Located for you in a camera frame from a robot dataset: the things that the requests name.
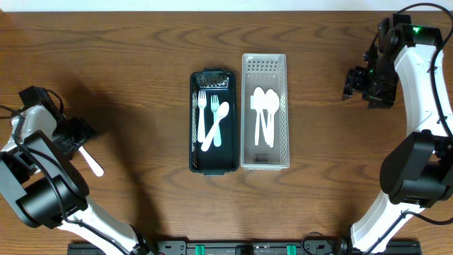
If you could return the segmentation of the white plastic fork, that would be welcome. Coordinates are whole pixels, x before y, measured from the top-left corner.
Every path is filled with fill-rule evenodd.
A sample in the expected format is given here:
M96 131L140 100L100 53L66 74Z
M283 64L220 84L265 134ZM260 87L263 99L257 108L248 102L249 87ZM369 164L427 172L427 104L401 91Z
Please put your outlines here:
M207 96L205 90L200 90L197 99L199 108L197 140L198 142L205 141L205 107L207 106Z
M97 177L104 175L105 171L103 167L88 153L84 146L80 146L79 152Z

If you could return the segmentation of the white plastic spoon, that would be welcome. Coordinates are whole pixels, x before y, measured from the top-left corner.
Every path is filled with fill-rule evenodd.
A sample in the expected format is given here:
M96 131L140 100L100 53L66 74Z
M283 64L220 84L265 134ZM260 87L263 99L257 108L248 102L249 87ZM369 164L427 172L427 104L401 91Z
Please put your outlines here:
M264 91L261 87L256 87L253 93L253 107L256 110L256 127L255 127L255 146L259 145L260 137L260 115L263 111L262 99L265 96Z
M273 147L274 145L274 134L275 134L275 113L278 111L280 107L280 100L279 96L272 90L268 90L265 94L266 100L268 101L268 125L267 125L267 132L268 132L268 145Z
M264 115L264 111L267 111L267 113L269 113L268 111L268 103L267 103L267 100L270 99L270 95L272 93L272 90L269 89L265 92L265 95L263 97L263 99L261 100L261 106L262 106L262 109L263 109L263 134L264 134L264 138L265 138L265 141L266 141L266 144L267 145L270 145L270 133L268 131L268 121L266 120L266 117Z
M217 117L216 120L214 121L210 131L208 132L205 141L202 143L201 150L203 152L206 152L209 148L210 145L212 144L213 138L215 136L215 132L219 128L219 123L220 121L225 118L229 113L229 103L228 102L223 102L222 104L219 105L219 108L217 110Z

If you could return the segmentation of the mint green plastic fork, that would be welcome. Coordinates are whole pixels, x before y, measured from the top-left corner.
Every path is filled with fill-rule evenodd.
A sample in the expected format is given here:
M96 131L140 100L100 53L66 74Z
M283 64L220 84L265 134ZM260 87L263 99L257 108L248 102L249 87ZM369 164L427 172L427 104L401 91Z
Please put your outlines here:
M211 111L213 114L213 120L217 119L217 111L219 109L220 103L219 103L219 98L218 95L213 95L211 96ZM222 145L222 139L220 135L220 128L217 128L214 137L213 137L213 143L215 147L220 147Z

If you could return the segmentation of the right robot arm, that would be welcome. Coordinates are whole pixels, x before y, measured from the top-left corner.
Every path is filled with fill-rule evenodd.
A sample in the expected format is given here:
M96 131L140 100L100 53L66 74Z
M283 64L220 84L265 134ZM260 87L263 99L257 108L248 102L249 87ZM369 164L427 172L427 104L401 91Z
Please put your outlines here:
M362 94L370 108L392 107L403 90L406 138L384 159L380 192L335 254L383 254L411 218L452 196L452 109L443 74L446 39L398 12L378 27L364 59L351 69L343 98Z

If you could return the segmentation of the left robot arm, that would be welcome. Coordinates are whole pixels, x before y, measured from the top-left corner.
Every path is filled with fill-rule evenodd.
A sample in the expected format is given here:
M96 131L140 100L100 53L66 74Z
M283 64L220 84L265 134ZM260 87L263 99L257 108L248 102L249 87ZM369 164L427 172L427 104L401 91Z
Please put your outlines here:
M19 93L23 107L11 110L11 136L1 149L1 195L32 228L72 232L105 254L156 254L158 249L91 198L71 163L80 152L97 176L102 166L84 149L96 131L82 118L68 119L55 93L30 86Z

